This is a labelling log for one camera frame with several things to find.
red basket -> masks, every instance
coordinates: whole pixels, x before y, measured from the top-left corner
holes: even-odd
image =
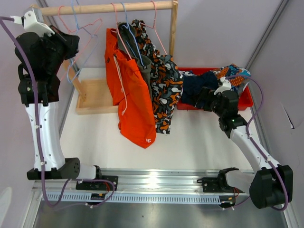
[[[189,67],[179,67],[179,70],[184,70],[184,71],[192,71],[196,75],[201,75],[204,74],[210,70],[214,70],[215,68],[189,68]],[[242,93],[241,97],[239,98],[238,101],[238,109],[240,111],[244,111],[249,107],[253,106],[253,101],[252,97],[249,91],[248,86],[245,88],[244,92]],[[190,104],[185,104],[182,103],[181,100],[177,103],[177,109],[178,110],[202,110],[193,107]]]

orange shorts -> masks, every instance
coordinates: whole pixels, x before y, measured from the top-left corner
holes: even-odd
[[[155,119],[149,89],[134,59],[127,57],[117,47],[117,33],[106,31],[105,67],[106,80],[118,105],[118,127],[131,142],[147,148],[156,138]],[[116,67],[118,63],[121,80]]]

gray garment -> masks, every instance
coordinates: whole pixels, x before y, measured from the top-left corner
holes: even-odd
[[[150,79],[151,79],[150,72],[151,72],[152,62],[147,56],[140,54],[140,56],[142,58],[142,63],[144,65],[144,66],[142,66],[141,61],[139,59],[139,53],[138,53],[137,47],[136,47],[137,42],[132,37],[130,31],[128,29],[126,29],[125,27],[123,27],[123,25],[127,26],[127,23],[118,23],[119,33],[124,41],[124,44],[125,44],[128,52],[130,53],[130,56],[133,59],[135,59],[135,61],[137,63],[137,66],[138,66],[139,71],[141,72],[142,78],[144,79],[144,81],[146,82],[146,84],[148,86],[150,98],[152,100],[152,90],[151,90],[151,85],[150,85]],[[131,32],[135,36],[135,29],[131,25],[129,25],[129,26],[130,26]],[[118,43],[118,48],[127,54],[118,34],[117,34],[117,43]]]

white wall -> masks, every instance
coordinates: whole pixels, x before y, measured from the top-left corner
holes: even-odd
[[[0,8],[0,15],[21,16],[31,3],[33,0],[10,0]],[[15,36],[24,32],[22,26],[5,23]],[[13,191],[12,202],[2,225],[4,228],[21,226],[33,186],[26,176],[34,162],[33,138],[25,106],[21,104],[18,93],[17,67],[20,61],[14,54],[14,48],[0,28],[0,194],[7,187],[12,187]],[[60,88],[60,119],[71,88],[66,81]]]
[[[146,0],[125,0],[139,2]],[[80,4],[110,3],[110,0],[79,0]],[[269,21],[281,0],[179,0],[178,20],[174,58],[182,67],[219,67],[235,63],[245,66],[263,35]],[[48,0],[49,6],[70,5],[71,0]],[[125,21],[124,13],[118,13],[119,21]],[[170,33],[170,10],[157,13],[157,31],[168,51]],[[104,67],[105,29],[115,27],[115,14],[79,15],[80,25],[104,20],[100,29],[99,46],[89,60],[87,67]],[[66,29],[55,17],[63,31]],[[153,11],[128,12],[129,22],[143,19],[152,24]],[[63,16],[69,27],[75,28],[74,16]],[[89,38],[80,33],[83,43]],[[148,35],[158,49],[159,42],[151,29]]]
[[[261,84],[265,105],[260,119],[271,153],[294,171],[292,205],[304,227],[304,1],[289,1],[269,40],[250,69]],[[287,111],[294,129],[291,129]]]

wooden base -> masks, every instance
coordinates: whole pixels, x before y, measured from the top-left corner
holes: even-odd
[[[117,113],[118,106],[113,106],[112,96],[106,79],[82,80],[85,100],[78,96],[76,112],[79,115]]]

